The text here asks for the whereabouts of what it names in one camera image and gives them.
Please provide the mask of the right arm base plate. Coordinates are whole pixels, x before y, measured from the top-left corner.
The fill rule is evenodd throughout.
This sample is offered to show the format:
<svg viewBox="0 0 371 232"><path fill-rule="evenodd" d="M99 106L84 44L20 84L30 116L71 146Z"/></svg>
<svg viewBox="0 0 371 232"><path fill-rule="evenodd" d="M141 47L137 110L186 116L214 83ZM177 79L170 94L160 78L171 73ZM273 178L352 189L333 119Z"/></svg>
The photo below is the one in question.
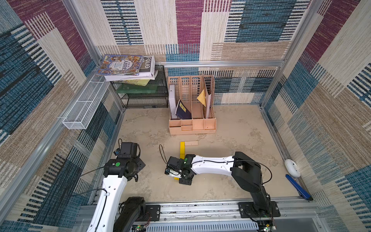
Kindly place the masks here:
<svg viewBox="0 0 371 232"><path fill-rule="evenodd" d="M253 202L239 202L239 212L241 218L277 218L281 217L278 205L275 201L270 201L268 210L257 210L253 206Z"/></svg>

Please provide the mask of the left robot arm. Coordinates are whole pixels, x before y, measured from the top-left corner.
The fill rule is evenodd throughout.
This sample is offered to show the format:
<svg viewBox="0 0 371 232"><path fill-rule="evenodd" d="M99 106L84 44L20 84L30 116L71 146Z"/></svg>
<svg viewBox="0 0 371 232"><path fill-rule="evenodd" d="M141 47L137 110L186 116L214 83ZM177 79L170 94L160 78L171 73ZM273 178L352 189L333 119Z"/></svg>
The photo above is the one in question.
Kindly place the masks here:
<svg viewBox="0 0 371 232"><path fill-rule="evenodd" d="M124 209L116 218L127 183L132 179L138 181L145 163L140 158L141 149L137 143L122 142L115 154L116 158L108 160L103 167L101 193L88 232L129 232L146 211L144 198L132 197L124 203Z"/></svg>

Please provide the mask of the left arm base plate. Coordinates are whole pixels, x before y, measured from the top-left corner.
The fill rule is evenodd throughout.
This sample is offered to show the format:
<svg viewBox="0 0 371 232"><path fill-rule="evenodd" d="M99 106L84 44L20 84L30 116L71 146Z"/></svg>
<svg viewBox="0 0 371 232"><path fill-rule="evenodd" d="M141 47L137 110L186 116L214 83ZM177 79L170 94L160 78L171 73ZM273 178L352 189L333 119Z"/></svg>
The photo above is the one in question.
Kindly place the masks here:
<svg viewBox="0 0 371 232"><path fill-rule="evenodd" d="M143 221L156 222L160 221L161 205L146 205L146 212Z"/></svg>

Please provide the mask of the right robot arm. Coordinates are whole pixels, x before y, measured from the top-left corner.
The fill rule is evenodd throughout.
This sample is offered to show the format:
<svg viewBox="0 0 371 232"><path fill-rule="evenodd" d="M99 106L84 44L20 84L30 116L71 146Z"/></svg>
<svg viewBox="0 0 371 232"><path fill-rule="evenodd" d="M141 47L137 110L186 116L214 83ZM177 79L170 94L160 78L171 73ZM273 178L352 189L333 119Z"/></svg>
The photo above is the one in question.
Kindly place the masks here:
<svg viewBox="0 0 371 232"><path fill-rule="evenodd" d="M194 176L217 174L232 177L238 186L250 193L253 201L239 204L241 217L280 217L277 203L272 201L266 192L262 179L263 164L254 161L242 152L233 156L212 158L187 154L183 159L170 157L165 174L179 179L183 185L191 185Z"/></svg>

